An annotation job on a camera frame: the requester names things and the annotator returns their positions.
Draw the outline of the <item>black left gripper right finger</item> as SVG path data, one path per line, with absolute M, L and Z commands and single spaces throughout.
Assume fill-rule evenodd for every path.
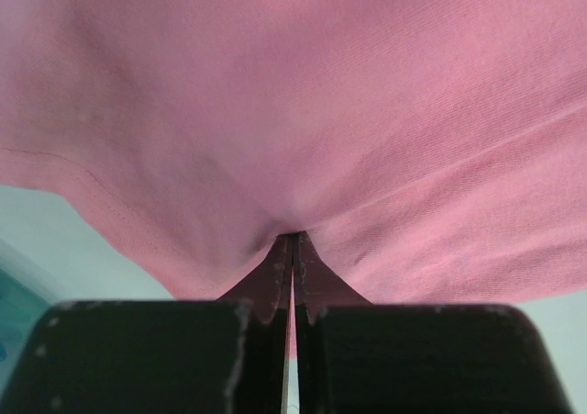
M 548 351 L 520 310 L 375 305 L 300 233 L 293 296 L 303 413 L 569 413 Z

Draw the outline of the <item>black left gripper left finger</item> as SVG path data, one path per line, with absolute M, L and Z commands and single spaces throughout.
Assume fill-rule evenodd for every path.
M 49 308 L 1 396 L 4 413 L 283 413 L 292 243 L 215 300 Z

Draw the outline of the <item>pink t shirt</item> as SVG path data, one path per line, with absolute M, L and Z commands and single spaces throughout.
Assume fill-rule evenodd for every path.
M 1 181 L 180 298 L 304 231 L 376 303 L 586 286 L 586 0 L 1 0 Z

